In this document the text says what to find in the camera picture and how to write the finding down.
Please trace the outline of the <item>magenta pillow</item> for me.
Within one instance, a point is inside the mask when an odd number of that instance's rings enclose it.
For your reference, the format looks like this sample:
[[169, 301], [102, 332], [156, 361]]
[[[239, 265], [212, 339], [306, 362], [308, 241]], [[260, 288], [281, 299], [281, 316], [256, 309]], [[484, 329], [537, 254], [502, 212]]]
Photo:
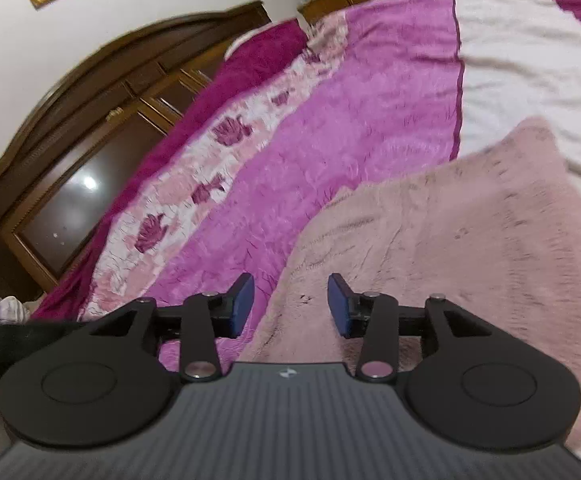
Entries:
[[275, 77], [307, 47], [307, 33], [296, 18], [269, 24], [240, 44], [223, 62], [216, 78], [141, 161], [138, 170], [98, 222], [85, 254], [31, 315], [33, 322], [74, 321], [91, 293], [96, 263], [104, 250], [112, 223], [134, 200], [145, 181], [167, 166], [177, 151], [196, 136], [224, 105]]

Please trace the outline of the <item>dusty pink knit sweater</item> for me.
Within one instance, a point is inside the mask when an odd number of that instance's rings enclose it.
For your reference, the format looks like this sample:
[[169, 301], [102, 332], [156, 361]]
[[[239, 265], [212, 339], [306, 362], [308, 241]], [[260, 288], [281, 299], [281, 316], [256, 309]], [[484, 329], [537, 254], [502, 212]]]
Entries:
[[[544, 119], [419, 174], [343, 188], [300, 234], [245, 361], [346, 362], [327, 280], [455, 304], [567, 365], [581, 384], [581, 195]], [[581, 413], [569, 439], [581, 457]]]

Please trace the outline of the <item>dark wooden headboard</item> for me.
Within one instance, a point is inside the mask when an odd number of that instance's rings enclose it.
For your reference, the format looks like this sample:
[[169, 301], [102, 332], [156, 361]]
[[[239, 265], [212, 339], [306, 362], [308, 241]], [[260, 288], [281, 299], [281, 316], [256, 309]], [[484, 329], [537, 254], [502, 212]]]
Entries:
[[255, 0], [147, 25], [112, 41], [48, 92], [0, 158], [0, 296], [35, 300], [84, 256], [144, 156], [213, 81]]

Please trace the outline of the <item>pink floral bed blanket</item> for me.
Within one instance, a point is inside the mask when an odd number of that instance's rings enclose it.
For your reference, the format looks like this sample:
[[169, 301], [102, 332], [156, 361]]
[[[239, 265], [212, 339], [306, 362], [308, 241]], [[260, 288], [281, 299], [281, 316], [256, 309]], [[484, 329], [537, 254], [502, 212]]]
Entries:
[[581, 195], [581, 0], [371, 0], [224, 105], [115, 218], [77, 320], [255, 278], [242, 359], [297, 240], [343, 188], [400, 180], [545, 120]]

